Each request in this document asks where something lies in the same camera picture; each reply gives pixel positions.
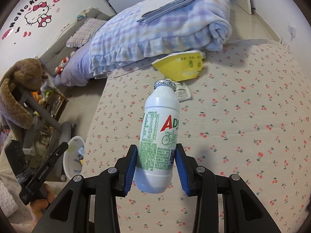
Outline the person's left hand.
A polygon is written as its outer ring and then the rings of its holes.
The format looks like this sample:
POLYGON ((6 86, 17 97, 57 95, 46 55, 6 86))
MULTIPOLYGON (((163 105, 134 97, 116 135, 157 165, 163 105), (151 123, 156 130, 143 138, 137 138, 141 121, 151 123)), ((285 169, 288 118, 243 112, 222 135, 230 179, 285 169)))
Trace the person's left hand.
POLYGON ((43 216, 42 210, 46 209, 49 206, 49 204, 51 204, 56 198, 56 196, 51 191, 50 186, 48 184, 44 184, 44 188, 47 192, 47 198, 37 199, 30 203, 30 213, 32 216, 33 225, 36 225, 43 216))

